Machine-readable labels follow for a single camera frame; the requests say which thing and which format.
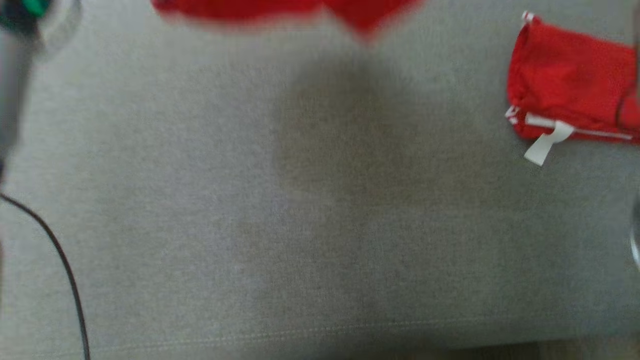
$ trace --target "red cloth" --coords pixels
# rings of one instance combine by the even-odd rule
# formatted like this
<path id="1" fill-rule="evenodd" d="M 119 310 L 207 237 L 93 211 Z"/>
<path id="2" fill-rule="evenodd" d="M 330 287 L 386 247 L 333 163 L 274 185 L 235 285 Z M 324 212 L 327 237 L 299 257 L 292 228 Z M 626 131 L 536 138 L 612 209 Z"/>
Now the red cloth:
<path id="1" fill-rule="evenodd" d="M 637 103 L 625 103 L 626 116 L 620 123 L 616 116 L 635 80 L 631 47 L 563 30 L 535 17 L 522 28 L 509 68 L 508 97 L 520 108 L 514 129 L 524 138 L 553 132 L 527 125 L 526 113 L 532 113 L 586 131 L 632 135 L 631 141 L 640 142 Z M 629 141 L 580 132 L 572 138 Z"/>
<path id="2" fill-rule="evenodd" d="M 308 15 L 328 7 L 357 32 L 372 33 L 388 16 L 420 0 L 152 0 L 161 13 L 194 19 L 244 22 L 275 15 Z"/>

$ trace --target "blurry red fabric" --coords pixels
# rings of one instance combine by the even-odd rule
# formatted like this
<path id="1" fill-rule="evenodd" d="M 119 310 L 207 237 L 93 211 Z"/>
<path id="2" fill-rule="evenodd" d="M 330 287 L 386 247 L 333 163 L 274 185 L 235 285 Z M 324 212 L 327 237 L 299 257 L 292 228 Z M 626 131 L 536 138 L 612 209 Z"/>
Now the blurry red fabric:
<path id="1" fill-rule="evenodd" d="M 308 15 L 322 7 L 359 33 L 374 31 L 389 15 L 420 0 L 152 0 L 161 13 L 215 22 L 248 22 L 275 15 Z"/>
<path id="2" fill-rule="evenodd" d="M 632 135 L 632 140 L 574 133 L 572 138 L 640 142 L 640 117 L 616 118 L 621 99 L 635 86 L 633 48 L 542 23 L 535 17 L 516 41 L 507 93 L 520 108 L 513 122 L 524 138 L 553 129 L 526 124 L 527 113 L 561 120 L 577 129 Z M 627 111 L 637 111 L 630 101 Z"/>

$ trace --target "black cable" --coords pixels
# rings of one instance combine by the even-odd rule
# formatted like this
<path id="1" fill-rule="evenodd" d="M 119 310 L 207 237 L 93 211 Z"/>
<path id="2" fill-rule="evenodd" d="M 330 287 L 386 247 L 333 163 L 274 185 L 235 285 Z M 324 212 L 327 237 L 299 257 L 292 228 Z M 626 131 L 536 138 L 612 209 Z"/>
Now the black cable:
<path id="1" fill-rule="evenodd" d="M 67 277 L 69 278 L 69 284 L 71 285 L 71 292 L 74 294 L 74 300 L 76 301 L 76 312 L 78 313 L 78 322 L 80 323 L 80 336 L 82 337 L 84 360 L 90 360 L 91 355 L 89 353 L 89 337 L 86 334 L 86 325 L 84 324 L 84 313 L 82 311 L 82 304 L 80 303 L 80 293 L 78 292 L 78 287 L 76 285 L 76 278 L 74 277 L 74 273 L 73 271 L 71 271 L 71 265 L 69 265 L 69 261 L 67 260 L 67 256 L 65 255 L 64 250 L 62 250 L 62 246 L 60 245 L 60 242 L 58 241 L 56 235 L 53 233 L 51 228 L 42 219 L 42 217 L 40 217 L 40 215 L 36 214 L 33 210 L 29 209 L 26 205 L 21 204 L 19 201 L 3 193 L 0 193 L 0 199 L 24 211 L 29 216 L 31 216 L 33 220 L 36 220 L 38 225 L 40 225 L 42 229 L 49 236 L 49 239 L 53 243 L 53 246 L 56 247 L 56 250 L 58 251 L 58 255 L 60 256 L 60 260 L 62 260 L 62 265 L 65 266 L 65 271 L 67 272 Z"/>

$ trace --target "gray metal tube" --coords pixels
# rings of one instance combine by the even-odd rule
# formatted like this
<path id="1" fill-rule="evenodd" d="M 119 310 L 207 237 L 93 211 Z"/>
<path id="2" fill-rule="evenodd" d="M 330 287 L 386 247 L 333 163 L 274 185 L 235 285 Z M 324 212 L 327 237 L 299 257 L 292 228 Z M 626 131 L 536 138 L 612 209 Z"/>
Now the gray metal tube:
<path id="1" fill-rule="evenodd" d="M 17 141 L 35 40 L 35 35 L 0 28 L 0 164 L 6 162 Z"/>

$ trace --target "red garment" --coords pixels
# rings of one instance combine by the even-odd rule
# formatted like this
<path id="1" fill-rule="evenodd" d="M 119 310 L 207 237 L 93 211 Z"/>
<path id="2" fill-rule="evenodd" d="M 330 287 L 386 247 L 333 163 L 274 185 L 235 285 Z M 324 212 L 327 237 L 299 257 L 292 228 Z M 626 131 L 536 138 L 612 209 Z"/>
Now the red garment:
<path id="1" fill-rule="evenodd" d="M 420 0 L 152 0 L 161 13 L 216 22 L 244 22 L 275 15 L 308 15 L 328 7 L 357 32 L 372 33 L 388 16 Z"/>
<path id="2" fill-rule="evenodd" d="M 530 113 L 575 127 L 571 138 L 640 143 L 640 112 L 635 93 L 629 93 L 635 80 L 631 47 L 547 25 L 529 15 L 509 68 L 507 93 L 519 108 L 511 122 L 523 138 L 553 132 L 553 127 L 528 124 Z M 629 101 L 621 107 L 624 116 L 617 119 L 627 96 Z"/>

